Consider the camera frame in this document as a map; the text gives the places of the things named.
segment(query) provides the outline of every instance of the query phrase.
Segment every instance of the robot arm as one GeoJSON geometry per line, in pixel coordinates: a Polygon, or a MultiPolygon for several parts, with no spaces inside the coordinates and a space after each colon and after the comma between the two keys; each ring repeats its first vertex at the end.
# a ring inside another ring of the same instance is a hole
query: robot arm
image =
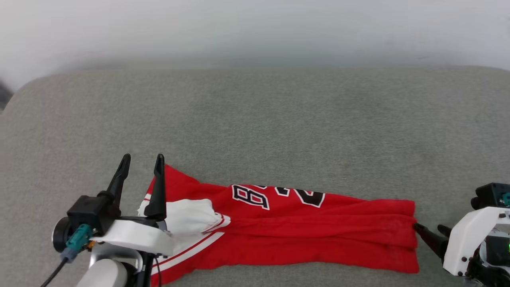
{"type": "Polygon", "coordinates": [[[107,190],[96,197],[81,196],[53,232],[53,246],[62,263],[42,285],[47,286],[65,263],[91,252],[89,270],[79,287],[150,287],[152,261],[171,256],[173,241],[166,232],[165,159],[159,154],[154,168],[155,184],[144,217],[123,217],[119,209],[131,156],[124,155],[107,190]],[[116,258],[135,260],[132,266],[116,258]]]}
{"type": "Polygon", "coordinates": [[[439,225],[439,236],[421,224],[416,232],[441,259],[443,268],[464,276],[466,284],[510,287],[510,185],[491,183],[476,189],[475,209],[452,229],[439,225]]]}

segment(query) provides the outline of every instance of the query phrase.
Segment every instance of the black and white number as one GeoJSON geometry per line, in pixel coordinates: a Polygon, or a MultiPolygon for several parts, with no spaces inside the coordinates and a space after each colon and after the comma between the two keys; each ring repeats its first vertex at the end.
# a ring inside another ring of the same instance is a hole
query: black and white number
{"type": "Polygon", "coordinates": [[[290,194],[290,188],[275,186],[274,190],[276,191],[277,195],[289,196],[289,194],[290,194]]]}
{"type": "Polygon", "coordinates": [[[253,189],[245,186],[232,185],[232,196],[235,200],[244,201],[247,204],[258,205],[263,209],[269,210],[267,197],[253,189]]]}
{"type": "Polygon", "coordinates": [[[308,190],[303,189],[295,189],[295,191],[303,204],[320,207],[322,202],[324,201],[323,193],[310,192],[308,190]]]}

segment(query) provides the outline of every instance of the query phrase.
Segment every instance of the teal connector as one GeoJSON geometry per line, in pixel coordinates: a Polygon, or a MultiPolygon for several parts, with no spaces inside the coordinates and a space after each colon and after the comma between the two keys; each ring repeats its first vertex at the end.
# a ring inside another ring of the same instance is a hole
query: teal connector
{"type": "Polygon", "coordinates": [[[510,205],[510,194],[503,194],[503,204],[506,206],[510,205]]]}
{"type": "Polygon", "coordinates": [[[74,232],[71,238],[69,238],[65,245],[68,248],[71,248],[72,250],[79,252],[83,248],[83,245],[89,242],[89,238],[91,237],[92,228],[90,227],[90,225],[82,224],[74,232]]]}

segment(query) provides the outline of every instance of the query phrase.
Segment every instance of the gray couch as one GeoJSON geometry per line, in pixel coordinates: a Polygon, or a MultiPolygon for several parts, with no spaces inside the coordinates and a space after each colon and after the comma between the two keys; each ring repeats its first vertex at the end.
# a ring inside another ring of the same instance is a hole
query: gray couch
{"type": "MultiPolygon", "coordinates": [[[[157,153],[202,182],[410,199],[453,226],[510,182],[510,73],[485,67],[88,71],[37,79],[0,115],[2,286],[39,286],[50,234],[131,153],[134,215],[157,153]]],[[[419,274],[326,263],[195,271],[174,286],[460,286],[420,241],[419,274]]],[[[81,254],[51,286],[85,273],[81,254]]]]}

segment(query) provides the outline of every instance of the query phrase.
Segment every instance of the cable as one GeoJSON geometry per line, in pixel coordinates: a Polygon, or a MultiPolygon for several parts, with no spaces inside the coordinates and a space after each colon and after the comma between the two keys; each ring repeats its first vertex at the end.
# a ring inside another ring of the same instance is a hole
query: cable
{"type": "Polygon", "coordinates": [[[154,260],[156,260],[156,266],[158,267],[159,287],[161,287],[161,270],[159,270],[159,262],[158,262],[158,258],[157,258],[157,257],[154,257],[154,260]]]}
{"type": "Polygon", "coordinates": [[[48,277],[48,279],[46,279],[46,281],[41,285],[41,287],[48,286],[48,284],[53,280],[53,278],[55,278],[55,276],[60,272],[60,270],[62,269],[62,267],[64,267],[68,260],[69,260],[68,258],[62,259],[62,262],[60,262],[55,271],[53,271],[53,273],[48,277]]]}

